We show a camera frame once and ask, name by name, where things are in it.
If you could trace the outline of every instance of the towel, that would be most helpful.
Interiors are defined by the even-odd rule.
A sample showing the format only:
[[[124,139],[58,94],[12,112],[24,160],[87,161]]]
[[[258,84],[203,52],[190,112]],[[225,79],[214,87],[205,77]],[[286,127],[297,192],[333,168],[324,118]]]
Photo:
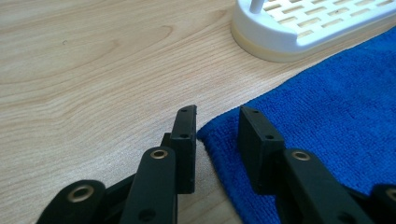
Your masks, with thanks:
[[[344,50],[247,102],[315,153],[343,185],[369,194],[396,184],[396,28]],[[197,134],[245,223],[279,223],[273,196],[253,192],[236,147],[239,108]]]

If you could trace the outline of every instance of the wooden table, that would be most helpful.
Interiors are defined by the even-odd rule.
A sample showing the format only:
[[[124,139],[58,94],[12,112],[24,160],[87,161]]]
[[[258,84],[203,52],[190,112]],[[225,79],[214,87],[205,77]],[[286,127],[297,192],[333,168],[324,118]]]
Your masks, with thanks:
[[[198,106],[197,128],[384,24],[296,63],[233,41],[234,0],[4,0],[0,3],[0,220],[33,223],[63,187],[111,186]],[[198,143],[196,192],[179,223],[240,223]]]

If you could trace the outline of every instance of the white tray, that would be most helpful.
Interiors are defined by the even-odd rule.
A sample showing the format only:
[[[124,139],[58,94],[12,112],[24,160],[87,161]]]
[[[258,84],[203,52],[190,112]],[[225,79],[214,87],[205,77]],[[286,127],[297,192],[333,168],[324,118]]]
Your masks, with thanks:
[[[247,52],[292,62],[396,21],[396,0],[237,0],[232,33]]]

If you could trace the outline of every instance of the rectangular hole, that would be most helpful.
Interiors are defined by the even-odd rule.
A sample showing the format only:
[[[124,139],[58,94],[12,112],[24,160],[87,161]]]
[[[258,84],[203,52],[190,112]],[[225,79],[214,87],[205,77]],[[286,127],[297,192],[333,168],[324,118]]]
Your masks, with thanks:
[[[360,10],[360,11],[357,11],[357,12],[354,12],[354,13],[350,14],[350,16],[351,16],[351,17],[359,16],[359,15],[365,13],[365,12],[368,12],[368,11],[370,11],[370,9],[365,8],[365,9],[362,9],[362,10]]]
[[[291,12],[296,11],[296,10],[301,9],[301,8],[303,8],[303,7],[302,6],[291,7],[291,8],[288,8],[286,10],[283,10],[282,12],[285,13],[285,14],[288,14],[288,13],[291,13]]]
[[[372,2],[374,2],[374,0],[363,0],[363,1],[359,1],[359,3],[355,3],[355,5],[358,7],[361,7],[361,6],[367,5]]]
[[[314,5],[316,5],[316,4],[318,4],[318,3],[321,3],[321,2],[324,2],[325,0],[315,0],[315,1],[312,1],[312,3],[314,4]]]
[[[339,8],[339,9],[333,11],[333,12],[329,12],[328,15],[329,16],[337,16],[337,15],[343,14],[346,11],[349,11],[349,9],[347,9],[346,7],[342,7],[342,8]]]
[[[319,18],[314,18],[314,19],[311,19],[311,20],[309,20],[309,21],[300,22],[300,23],[298,23],[297,25],[300,26],[300,27],[305,27],[305,26],[308,26],[308,25],[317,23],[318,21],[320,21]]]
[[[326,7],[318,7],[318,8],[306,11],[305,14],[306,15],[312,15],[312,14],[318,13],[320,11],[323,11],[324,9],[326,9]]]
[[[279,23],[280,24],[284,24],[284,23],[287,23],[287,22],[290,22],[290,21],[295,21],[295,20],[297,20],[297,18],[289,17],[289,18],[286,18],[285,20],[280,21]]]
[[[326,28],[326,27],[335,25],[336,23],[338,23],[338,22],[340,22],[340,21],[343,21],[343,20],[342,20],[342,19],[337,19],[337,20],[335,20],[335,21],[329,21],[329,22],[323,24],[322,27],[323,27],[323,28]]]
[[[276,5],[272,5],[272,6],[269,6],[269,7],[265,7],[264,10],[265,11],[271,11],[271,10],[274,10],[276,8],[279,8],[279,7],[280,7],[280,4],[276,4]]]
[[[310,34],[312,34],[312,33],[314,33],[314,32],[313,32],[313,31],[311,31],[311,30],[307,30],[307,31],[304,31],[304,32],[302,32],[302,33],[298,34],[298,35],[297,35],[297,38],[301,38],[301,37],[304,37],[304,36],[310,35]]]
[[[347,3],[347,2],[350,2],[350,0],[339,0],[339,1],[334,2],[334,4],[336,6],[338,6],[338,5],[343,5],[344,3]]]
[[[384,1],[384,2],[382,2],[382,3],[377,4],[377,6],[378,6],[378,7],[382,7],[382,6],[387,5],[387,4],[389,4],[389,3],[392,3],[392,2],[393,2],[393,0]]]

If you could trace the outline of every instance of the table surface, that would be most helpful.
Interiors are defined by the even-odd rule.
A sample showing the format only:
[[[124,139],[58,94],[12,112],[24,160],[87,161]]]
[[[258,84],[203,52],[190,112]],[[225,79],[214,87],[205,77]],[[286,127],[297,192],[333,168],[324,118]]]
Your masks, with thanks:
[[[233,41],[234,0],[4,0],[0,3],[0,219],[34,223],[63,187],[107,187],[134,174],[197,105],[197,129],[383,24],[295,63],[270,63]],[[240,223],[202,143],[196,192],[179,223]]]

